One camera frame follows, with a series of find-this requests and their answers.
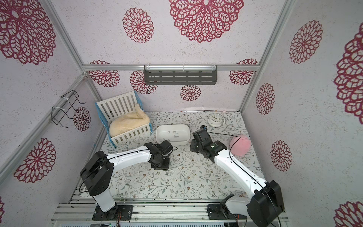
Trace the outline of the white plastic storage box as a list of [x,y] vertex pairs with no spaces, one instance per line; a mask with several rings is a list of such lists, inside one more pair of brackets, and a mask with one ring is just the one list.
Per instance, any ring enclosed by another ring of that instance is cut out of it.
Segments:
[[162,125],[156,130],[158,143],[169,141],[173,146],[184,146],[188,144],[190,138],[190,129],[185,124]]

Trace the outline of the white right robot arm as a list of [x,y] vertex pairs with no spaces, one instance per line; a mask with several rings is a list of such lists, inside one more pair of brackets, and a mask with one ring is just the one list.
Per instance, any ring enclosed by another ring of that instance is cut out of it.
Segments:
[[267,182],[243,165],[220,141],[213,141],[206,126],[193,133],[190,150],[202,154],[204,158],[222,168],[243,189],[246,196],[229,195],[219,205],[211,205],[210,218],[221,216],[225,219],[244,216],[258,227],[272,225],[279,219],[285,206],[280,185],[275,181]]

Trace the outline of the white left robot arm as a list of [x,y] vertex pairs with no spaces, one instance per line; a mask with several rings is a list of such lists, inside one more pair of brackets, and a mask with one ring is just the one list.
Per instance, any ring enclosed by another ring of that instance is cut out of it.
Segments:
[[126,152],[105,154],[96,152],[80,172],[82,186],[93,197],[103,213],[109,213],[116,208],[116,202],[109,190],[112,175],[124,168],[149,163],[154,170],[167,170],[170,155],[174,151],[172,144],[165,140],[161,144],[145,143]]

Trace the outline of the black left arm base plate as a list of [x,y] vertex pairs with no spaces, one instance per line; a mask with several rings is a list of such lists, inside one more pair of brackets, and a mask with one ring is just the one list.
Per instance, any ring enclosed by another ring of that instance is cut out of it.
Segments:
[[108,212],[103,212],[99,205],[96,206],[93,221],[118,221],[130,220],[133,213],[133,205],[116,205]]

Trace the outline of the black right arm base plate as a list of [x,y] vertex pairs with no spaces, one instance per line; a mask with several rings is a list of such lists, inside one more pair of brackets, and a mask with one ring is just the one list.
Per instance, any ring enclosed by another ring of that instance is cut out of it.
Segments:
[[207,213],[209,216],[209,220],[236,219],[237,215],[232,214],[226,206],[227,200],[232,197],[233,194],[230,194],[229,196],[224,198],[219,204],[209,204],[207,206]]

